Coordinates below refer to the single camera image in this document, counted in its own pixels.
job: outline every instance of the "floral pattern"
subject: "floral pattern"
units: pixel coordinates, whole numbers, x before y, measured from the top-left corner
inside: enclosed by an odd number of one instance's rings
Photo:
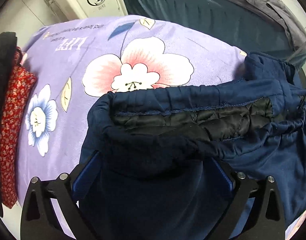
[[[94,59],[82,79],[85,93],[100,97],[108,91],[165,88],[189,82],[194,72],[189,59],[164,50],[162,40],[150,37],[131,41],[121,58],[106,54]]]
[[[20,48],[14,55],[13,69],[8,82],[0,124],[0,189],[2,203],[12,208],[17,201],[15,160],[18,135],[24,107],[36,77],[18,66]]]
[[[29,131],[29,145],[37,146],[42,157],[48,152],[50,132],[55,130],[58,112],[55,100],[50,100],[51,88],[47,84],[40,93],[35,94],[25,117],[26,129]]]

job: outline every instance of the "purple blanket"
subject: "purple blanket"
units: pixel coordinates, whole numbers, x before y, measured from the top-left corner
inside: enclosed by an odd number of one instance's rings
[[[78,164],[87,113],[107,91],[217,85],[238,76],[246,56],[206,34],[141,16],[45,27],[23,51],[24,66],[38,79],[19,135],[21,205],[32,177],[55,179]]]

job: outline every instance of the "pillow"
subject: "pillow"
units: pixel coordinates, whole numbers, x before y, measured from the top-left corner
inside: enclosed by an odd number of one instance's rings
[[[17,49],[14,67],[8,82],[0,126],[0,187],[2,203],[12,208],[17,201],[15,186],[15,153],[24,107],[36,77],[18,64],[21,51]]]

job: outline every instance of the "leaf print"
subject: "leaf print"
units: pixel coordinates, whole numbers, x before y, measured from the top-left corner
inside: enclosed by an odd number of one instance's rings
[[[68,111],[69,103],[71,100],[71,95],[72,95],[72,81],[71,81],[71,77],[69,77],[68,81],[66,82],[62,90],[62,94],[61,94],[61,104],[65,112]]]
[[[246,52],[244,52],[243,50],[241,50],[241,51],[240,51],[240,55],[242,55],[242,56],[245,56],[245,57],[246,57],[246,56],[247,56],[247,53],[246,53]]]
[[[147,27],[150,30],[153,27],[155,20],[150,19],[150,18],[144,18],[144,19],[140,19],[140,23],[144,27]]]
[[[47,33],[44,35],[43,40],[44,40],[45,38],[47,38],[49,35],[50,35],[50,32],[47,32]]]
[[[128,31],[129,29],[132,28],[132,26],[134,25],[134,23],[126,23],[124,25],[121,25],[119,27],[117,27],[112,33],[111,35],[109,36],[108,40],[110,40],[111,38],[113,38],[114,36],[120,34],[120,33],[123,33],[123,32],[126,32]]]

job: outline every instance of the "white wall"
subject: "white wall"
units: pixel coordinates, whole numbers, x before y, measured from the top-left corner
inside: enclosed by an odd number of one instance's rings
[[[8,0],[0,13],[0,33],[16,32],[20,47],[41,27],[55,23],[57,18],[43,0]]]

